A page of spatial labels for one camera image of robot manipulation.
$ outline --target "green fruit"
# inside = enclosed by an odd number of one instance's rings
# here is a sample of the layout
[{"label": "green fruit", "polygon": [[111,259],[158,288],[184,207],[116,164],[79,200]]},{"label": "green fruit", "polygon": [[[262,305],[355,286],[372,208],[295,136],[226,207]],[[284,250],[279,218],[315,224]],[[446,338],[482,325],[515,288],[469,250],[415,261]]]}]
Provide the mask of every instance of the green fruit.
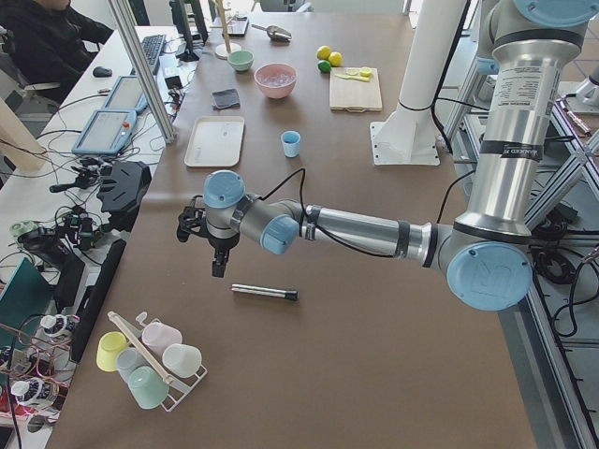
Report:
[{"label": "green fruit", "polygon": [[327,61],[326,59],[323,59],[322,61],[318,61],[318,70],[320,70],[322,73],[329,73],[330,72],[330,62]]}]

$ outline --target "yellow cup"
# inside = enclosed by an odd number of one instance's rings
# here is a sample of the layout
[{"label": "yellow cup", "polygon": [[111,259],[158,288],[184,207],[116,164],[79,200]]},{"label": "yellow cup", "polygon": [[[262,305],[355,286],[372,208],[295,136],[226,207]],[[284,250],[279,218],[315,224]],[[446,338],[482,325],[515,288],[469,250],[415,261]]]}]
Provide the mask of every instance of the yellow cup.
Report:
[{"label": "yellow cup", "polygon": [[103,371],[116,371],[116,357],[127,347],[127,338],[121,332],[104,334],[97,345],[95,363]]}]

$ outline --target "pink bowl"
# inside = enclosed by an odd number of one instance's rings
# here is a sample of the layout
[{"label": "pink bowl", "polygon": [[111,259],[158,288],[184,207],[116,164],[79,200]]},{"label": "pink bowl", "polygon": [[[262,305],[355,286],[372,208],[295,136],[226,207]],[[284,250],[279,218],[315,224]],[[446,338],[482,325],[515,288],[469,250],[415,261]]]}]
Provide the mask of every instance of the pink bowl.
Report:
[{"label": "pink bowl", "polygon": [[287,64],[266,64],[254,73],[254,81],[268,98],[288,96],[296,86],[297,79],[296,69]]}]

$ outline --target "robotic arm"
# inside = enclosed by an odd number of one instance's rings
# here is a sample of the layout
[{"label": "robotic arm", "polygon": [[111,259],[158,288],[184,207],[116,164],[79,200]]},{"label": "robotic arm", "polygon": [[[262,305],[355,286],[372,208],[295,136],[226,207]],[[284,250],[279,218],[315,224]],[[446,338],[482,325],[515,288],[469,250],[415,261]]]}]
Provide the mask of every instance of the robotic arm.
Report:
[{"label": "robotic arm", "polygon": [[215,248],[212,274],[224,276],[240,235],[277,254],[296,236],[341,242],[364,252],[417,261],[441,271],[452,292],[480,310],[498,311],[524,298],[532,282],[519,249],[530,192],[562,68],[582,46],[594,0],[487,0],[481,52],[499,75],[467,211],[453,226],[409,224],[293,201],[267,204],[246,194],[239,175],[221,170],[204,184],[179,219],[178,237],[207,238]]}]

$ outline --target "keyboard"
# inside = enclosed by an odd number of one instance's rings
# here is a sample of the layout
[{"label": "keyboard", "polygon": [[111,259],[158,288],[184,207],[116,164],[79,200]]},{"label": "keyboard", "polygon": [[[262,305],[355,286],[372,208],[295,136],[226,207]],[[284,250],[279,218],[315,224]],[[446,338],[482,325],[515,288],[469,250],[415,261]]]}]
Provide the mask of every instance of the keyboard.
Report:
[{"label": "keyboard", "polygon": [[[153,75],[158,73],[160,62],[158,56],[160,56],[162,48],[165,46],[166,42],[167,37],[165,35],[146,36],[141,41],[141,47],[143,48],[143,52],[146,54],[146,59],[148,60],[150,70],[152,71]],[[131,70],[131,75],[134,74],[135,68]]]}]

